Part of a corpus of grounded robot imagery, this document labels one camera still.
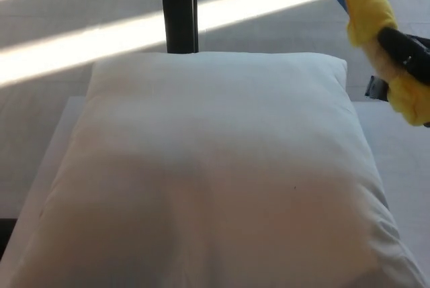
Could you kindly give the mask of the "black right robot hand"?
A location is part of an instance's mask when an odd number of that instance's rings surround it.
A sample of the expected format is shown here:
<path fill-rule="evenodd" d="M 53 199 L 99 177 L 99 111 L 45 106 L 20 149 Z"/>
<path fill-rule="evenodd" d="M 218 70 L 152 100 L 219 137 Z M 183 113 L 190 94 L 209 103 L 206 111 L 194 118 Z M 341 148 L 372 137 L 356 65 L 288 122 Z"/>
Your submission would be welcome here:
<path fill-rule="evenodd" d="M 376 38 L 363 45 L 376 74 L 370 78 L 365 96 L 388 100 L 388 82 L 402 75 L 429 85 L 429 39 L 382 28 Z"/>

